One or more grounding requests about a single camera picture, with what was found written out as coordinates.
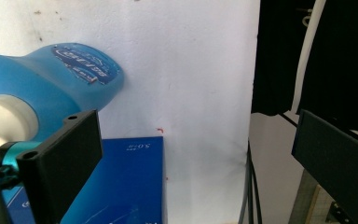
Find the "black curtain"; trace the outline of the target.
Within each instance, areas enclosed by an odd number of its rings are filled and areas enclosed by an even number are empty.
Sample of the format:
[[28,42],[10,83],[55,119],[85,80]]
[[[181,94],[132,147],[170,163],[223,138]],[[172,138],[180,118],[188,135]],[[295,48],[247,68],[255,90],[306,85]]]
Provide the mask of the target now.
[[358,131],[358,0],[325,0],[297,72],[316,0],[261,0],[252,111],[275,116],[306,109]]

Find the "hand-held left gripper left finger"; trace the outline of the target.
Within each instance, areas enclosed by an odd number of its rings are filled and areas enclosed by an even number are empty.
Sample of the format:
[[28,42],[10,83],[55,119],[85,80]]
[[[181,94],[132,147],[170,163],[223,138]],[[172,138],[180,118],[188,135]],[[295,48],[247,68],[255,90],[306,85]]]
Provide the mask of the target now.
[[103,156],[98,113],[80,112],[17,156],[36,224],[59,224]]

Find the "blue plastic bottle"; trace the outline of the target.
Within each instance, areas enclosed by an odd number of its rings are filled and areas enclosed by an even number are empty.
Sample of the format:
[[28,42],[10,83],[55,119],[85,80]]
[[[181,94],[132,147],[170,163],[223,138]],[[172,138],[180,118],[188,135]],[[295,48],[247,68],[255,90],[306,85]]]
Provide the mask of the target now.
[[104,108],[123,82],[114,60],[82,44],[50,45],[22,57],[0,55],[0,146],[45,140],[64,118]]

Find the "blue cardboard box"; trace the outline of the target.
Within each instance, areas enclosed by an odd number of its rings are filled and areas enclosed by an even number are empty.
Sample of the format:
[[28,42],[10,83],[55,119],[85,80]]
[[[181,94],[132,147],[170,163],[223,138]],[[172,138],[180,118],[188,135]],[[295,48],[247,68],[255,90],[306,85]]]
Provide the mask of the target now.
[[165,224],[163,139],[102,144],[102,159],[60,224]]

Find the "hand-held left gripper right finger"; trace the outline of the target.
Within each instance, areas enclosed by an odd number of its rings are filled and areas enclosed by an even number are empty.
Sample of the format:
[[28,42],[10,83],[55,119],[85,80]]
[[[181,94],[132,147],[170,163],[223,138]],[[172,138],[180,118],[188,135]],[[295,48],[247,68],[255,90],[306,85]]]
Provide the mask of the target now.
[[358,134],[303,110],[292,155],[358,224]]

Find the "metal stand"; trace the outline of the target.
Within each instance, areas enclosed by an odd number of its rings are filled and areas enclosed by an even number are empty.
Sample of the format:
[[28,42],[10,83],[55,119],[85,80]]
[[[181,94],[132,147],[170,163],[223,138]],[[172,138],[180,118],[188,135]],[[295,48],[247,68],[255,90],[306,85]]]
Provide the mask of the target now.
[[353,224],[353,221],[304,170],[288,224]]

